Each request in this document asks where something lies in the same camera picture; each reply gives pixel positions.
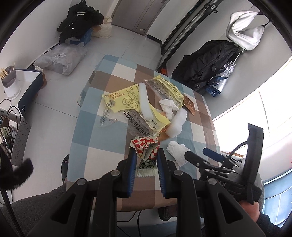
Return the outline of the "person's right hand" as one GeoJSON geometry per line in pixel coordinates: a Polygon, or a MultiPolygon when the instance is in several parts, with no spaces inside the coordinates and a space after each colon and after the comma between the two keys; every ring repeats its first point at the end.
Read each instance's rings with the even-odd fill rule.
{"type": "Polygon", "coordinates": [[[250,204],[247,201],[240,201],[239,204],[247,212],[247,214],[250,216],[250,218],[254,222],[257,222],[257,220],[259,219],[259,216],[260,216],[258,202],[254,202],[253,204],[250,204]]]}

